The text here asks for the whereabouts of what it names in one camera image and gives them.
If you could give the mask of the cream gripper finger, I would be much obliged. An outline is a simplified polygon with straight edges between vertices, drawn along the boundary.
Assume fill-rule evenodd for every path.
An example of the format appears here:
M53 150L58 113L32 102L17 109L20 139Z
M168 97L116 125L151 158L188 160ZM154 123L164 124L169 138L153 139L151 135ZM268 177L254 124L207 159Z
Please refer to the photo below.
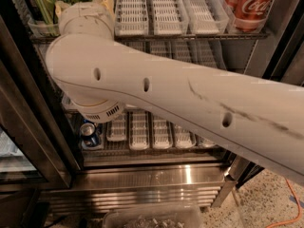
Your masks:
M112 17L115 16L114 14L114 0L93 0L95 3L104 6L110 13Z
M63 25L68 18L70 4L65 3L62 0L58 0L55 2L55 14L58 18L58 24Z

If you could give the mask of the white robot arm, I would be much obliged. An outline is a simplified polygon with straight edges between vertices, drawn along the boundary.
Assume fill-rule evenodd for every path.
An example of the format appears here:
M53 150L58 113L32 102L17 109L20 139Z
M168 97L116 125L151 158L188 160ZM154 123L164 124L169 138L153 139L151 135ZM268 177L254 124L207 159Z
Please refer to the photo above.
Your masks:
M304 184L304 89L147 54L114 39L101 3L55 6L53 81L94 123L134 105Z

